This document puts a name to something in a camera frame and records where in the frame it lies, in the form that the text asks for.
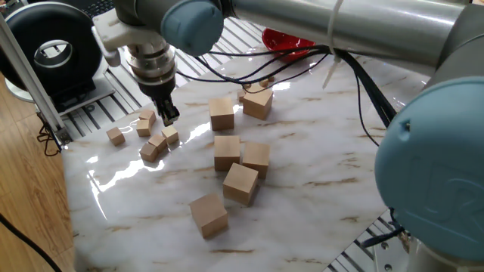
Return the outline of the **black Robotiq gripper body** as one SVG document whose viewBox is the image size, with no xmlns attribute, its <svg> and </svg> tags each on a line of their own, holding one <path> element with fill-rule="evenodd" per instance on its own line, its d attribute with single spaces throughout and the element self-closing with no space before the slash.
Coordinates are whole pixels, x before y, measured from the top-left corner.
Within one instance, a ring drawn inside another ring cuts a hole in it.
<svg viewBox="0 0 484 272">
<path fill-rule="evenodd" d="M 145 95 L 154 100 L 171 100 L 171 93 L 175 89 L 175 84 L 176 80 L 175 77 L 173 77 L 161 84 L 147 85 L 139 83 L 138 86 Z"/>
</svg>

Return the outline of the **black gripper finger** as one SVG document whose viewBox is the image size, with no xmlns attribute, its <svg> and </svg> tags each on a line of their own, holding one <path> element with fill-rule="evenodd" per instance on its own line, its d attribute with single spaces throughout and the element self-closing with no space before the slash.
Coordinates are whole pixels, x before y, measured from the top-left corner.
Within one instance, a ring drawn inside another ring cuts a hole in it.
<svg viewBox="0 0 484 272">
<path fill-rule="evenodd" d="M 165 126 L 173 124 L 173 103 L 170 97 L 155 97 L 154 105 Z"/>
<path fill-rule="evenodd" d="M 164 125 L 172 125 L 176 122 L 180 116 L 180 113 L 177 107 L 172 102 L 172 98 L 170 96 L 166 97 L 163 100 L 163 123 Z"/>
</svg>

